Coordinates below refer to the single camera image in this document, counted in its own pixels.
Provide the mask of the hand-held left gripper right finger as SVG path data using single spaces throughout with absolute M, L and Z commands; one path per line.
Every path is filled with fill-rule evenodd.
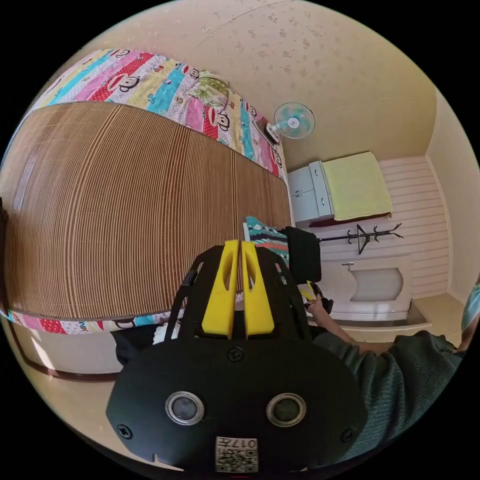
M 246 337 L 269 335 L 275 324 L 256 246 L 241 242 L 244 324 Z

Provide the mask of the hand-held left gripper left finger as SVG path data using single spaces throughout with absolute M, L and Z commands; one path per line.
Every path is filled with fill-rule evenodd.
M 205 334 L 232 338 L 237 294 L 239 241 L 223 245 L 201 327 Z

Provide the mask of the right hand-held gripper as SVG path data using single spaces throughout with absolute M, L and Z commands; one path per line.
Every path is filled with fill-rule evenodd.
M 318 283 L 322 279 L 320 241 L 315 234 L 300 228 L 287 226 L 284 229 L 289 251 L 289 270 L 297 285 L 306 285 L 304 297 L 314 302 L 317 295 L 328 314 L 332 312 L 334 301 L 326 298 Z

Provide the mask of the person's right hand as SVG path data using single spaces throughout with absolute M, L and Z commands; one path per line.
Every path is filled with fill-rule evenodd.
M 329 326 L 332 319 L 325 310 L 322 300 L 323 298 L 320 295 L 317 295 L 315 300 L 308 303 L 306 311 L 311 315 L 312 320 L 317 326 L 326 328 Z

